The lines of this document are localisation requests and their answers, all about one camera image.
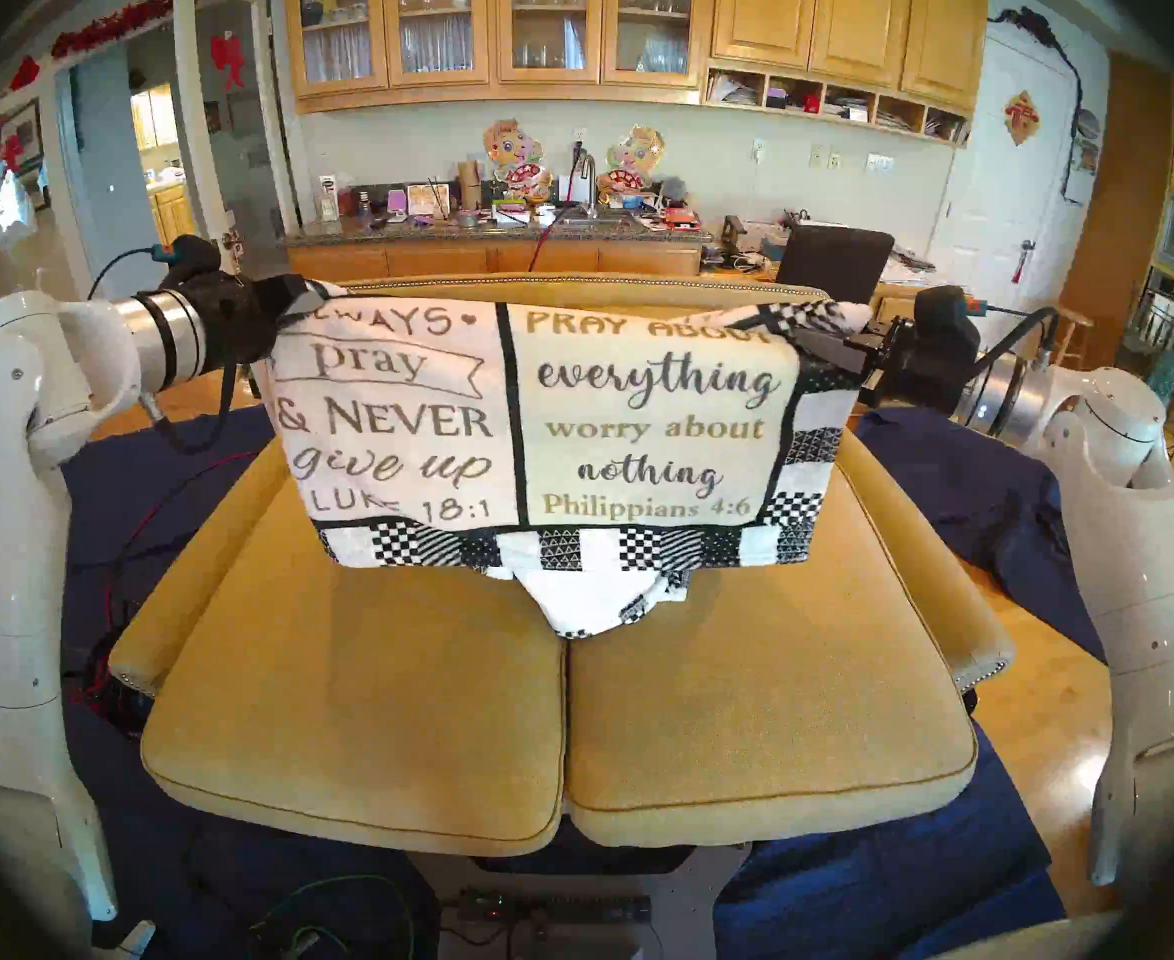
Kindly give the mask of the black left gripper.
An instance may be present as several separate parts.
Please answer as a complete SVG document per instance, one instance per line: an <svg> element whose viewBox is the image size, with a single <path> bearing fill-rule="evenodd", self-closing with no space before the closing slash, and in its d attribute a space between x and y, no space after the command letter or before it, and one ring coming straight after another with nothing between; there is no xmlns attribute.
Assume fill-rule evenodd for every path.
<svg viewBox="0 0 1174 960"><path fill-rule="evenodd" d="M271 354L281 329L321 307L313 280L286 272L251 279L227 271L201 275L201 371L259 361Z"/></svg>

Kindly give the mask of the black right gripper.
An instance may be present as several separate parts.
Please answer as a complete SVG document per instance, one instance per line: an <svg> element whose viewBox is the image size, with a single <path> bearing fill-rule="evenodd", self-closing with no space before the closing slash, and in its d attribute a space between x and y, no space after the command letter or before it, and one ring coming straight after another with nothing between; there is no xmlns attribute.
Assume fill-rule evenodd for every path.
<svg viewBox="0 0 1174 960"><path fill-rule="evenodd" d="M855 334L801 329L794 340L816 359L836 369L865 369L858 403L877 410L905 403L939 414L953 414L967 386L967 327L930 326L922 322L878 322Z"/></svg>

